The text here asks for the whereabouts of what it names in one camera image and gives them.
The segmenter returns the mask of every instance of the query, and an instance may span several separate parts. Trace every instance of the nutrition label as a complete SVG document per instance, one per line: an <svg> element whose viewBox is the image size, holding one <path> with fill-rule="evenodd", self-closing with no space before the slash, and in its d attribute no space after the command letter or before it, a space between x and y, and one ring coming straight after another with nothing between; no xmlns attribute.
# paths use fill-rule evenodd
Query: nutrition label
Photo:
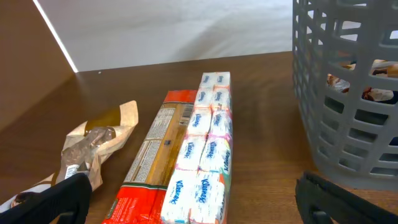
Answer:
<svg viewBox="0 0 398 224"><path fill-rule="evenodd" d="M160 109L145 139L163 139L174 111L174 108Z"/></svg>

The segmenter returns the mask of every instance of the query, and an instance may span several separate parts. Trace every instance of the white wall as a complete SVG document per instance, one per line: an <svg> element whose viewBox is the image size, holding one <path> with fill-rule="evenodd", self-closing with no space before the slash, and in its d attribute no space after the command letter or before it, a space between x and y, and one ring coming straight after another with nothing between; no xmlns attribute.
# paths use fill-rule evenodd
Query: white wall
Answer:
<svg viewBox="0 0 398 224"><path fill-rule="evenodd" d="M292 50L292 0L39 0L77 69Z"/></svg>

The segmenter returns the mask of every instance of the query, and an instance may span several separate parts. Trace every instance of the brown table surface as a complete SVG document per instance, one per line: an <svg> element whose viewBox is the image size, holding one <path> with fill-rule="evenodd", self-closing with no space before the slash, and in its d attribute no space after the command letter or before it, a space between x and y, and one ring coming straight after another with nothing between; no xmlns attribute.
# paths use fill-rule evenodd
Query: brown table surface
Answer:
<svg viewBox="0 0 398 224"><path fill-rule="evenodd" d="M0 133L0 201L58 169L69 131L136 100L139 124L102 166L87 223L101 223L168 90L196 90L203 72L230 71L234 156L228 223L301 223L294 187L316 170L292 86L291 52L79 73ZM350 190L398 213L398 194Z"/></svg>

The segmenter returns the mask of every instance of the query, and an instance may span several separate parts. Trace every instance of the kleenex pocket tissue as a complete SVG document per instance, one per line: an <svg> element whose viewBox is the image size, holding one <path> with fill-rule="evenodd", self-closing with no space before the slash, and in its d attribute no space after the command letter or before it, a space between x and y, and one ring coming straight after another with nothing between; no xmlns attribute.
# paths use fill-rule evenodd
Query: kleenex pocket tissue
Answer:
<svg viewBox="0 0 398 224"><path fill-rule="evenodd" d="M205 136L188 136L181 145L175 168L180 170L198 170L200 156L205 143Z"/></svg>
<svg viewBox="0 0 398 224"><path fill-rule="evenodd" d="M222 175L199 171L192 202L191 224L221 224L225 215L225 187Z"/></svg>
<svg viewBox="0 0 398 224"><path fill-rule="evenodd" d="M161 219L166 224L188 224L194 199L196 171L175 170L163 201Z"/></svg>

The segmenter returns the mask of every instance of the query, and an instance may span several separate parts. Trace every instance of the gray plastic basket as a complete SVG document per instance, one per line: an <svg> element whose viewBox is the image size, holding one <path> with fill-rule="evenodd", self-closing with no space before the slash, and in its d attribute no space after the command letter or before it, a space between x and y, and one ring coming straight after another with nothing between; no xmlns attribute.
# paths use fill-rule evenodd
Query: gray plastic basket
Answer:
<svg viewBox="0 0 398 224"><path fill-rule="evenodd" d="M294 92L316 166L339 184L398 190L398 105L362 99L367 86L398 97L398 79L371 74L376 59L398 61L398 1L293 5ZM349 92L330 88L328 74L349 82Z"/></svg>

